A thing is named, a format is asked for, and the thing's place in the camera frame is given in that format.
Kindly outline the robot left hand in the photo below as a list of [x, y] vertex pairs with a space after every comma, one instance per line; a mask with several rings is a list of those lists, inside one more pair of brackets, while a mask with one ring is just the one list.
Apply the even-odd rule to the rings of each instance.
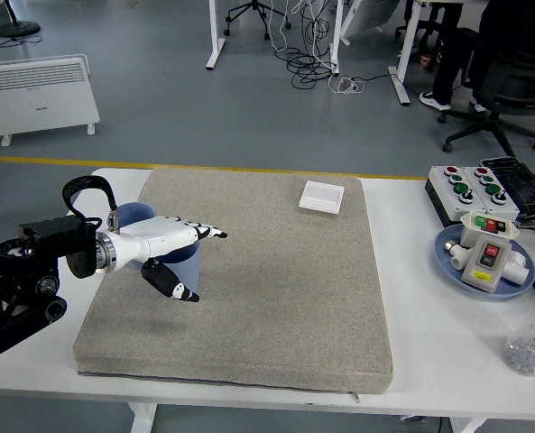
[[105, 233], [108, 259], [105, 272], [121, 270], [129, 262], [142, 264], [141, 275], [168, 298], [197, 302], [199, 296], [158, 258], [191, 246], [206, 237], [226, 238], [227, 233], [179, 217], [155, 216]]

